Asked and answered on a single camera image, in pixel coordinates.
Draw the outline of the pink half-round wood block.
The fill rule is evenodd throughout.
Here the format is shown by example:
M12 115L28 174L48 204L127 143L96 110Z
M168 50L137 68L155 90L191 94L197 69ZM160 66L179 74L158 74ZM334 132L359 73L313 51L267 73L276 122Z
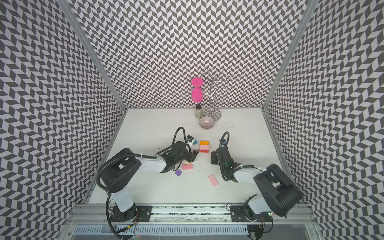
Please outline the pink half-round wood block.
M209 149L209 145L200 145L200 151L208 151Z

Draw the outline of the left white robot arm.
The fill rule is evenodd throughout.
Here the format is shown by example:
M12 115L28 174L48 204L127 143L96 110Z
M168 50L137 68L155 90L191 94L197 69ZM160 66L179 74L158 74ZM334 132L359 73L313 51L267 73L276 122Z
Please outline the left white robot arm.
M183 161L192 163L198 154L198 150L192 150L189 144L182 141L172 143L154 156L135 154L128 148L118 152L99 168L96 180L99 188L115 201L112 217L116 221L132 222L138 215L139 211L127 188L135 174L176 172Z

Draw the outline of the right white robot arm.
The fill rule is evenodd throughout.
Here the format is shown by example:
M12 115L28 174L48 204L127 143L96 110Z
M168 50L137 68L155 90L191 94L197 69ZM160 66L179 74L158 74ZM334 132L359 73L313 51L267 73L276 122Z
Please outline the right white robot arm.
M253 165L236 163L227 147L212 152L211 164L219 166L226 182L247 183L258 187L260 193L249 197L243 204L244 215L249 221L257 221L262 214L270 212L286 217L304 197L296 183L276 164L262 170Z

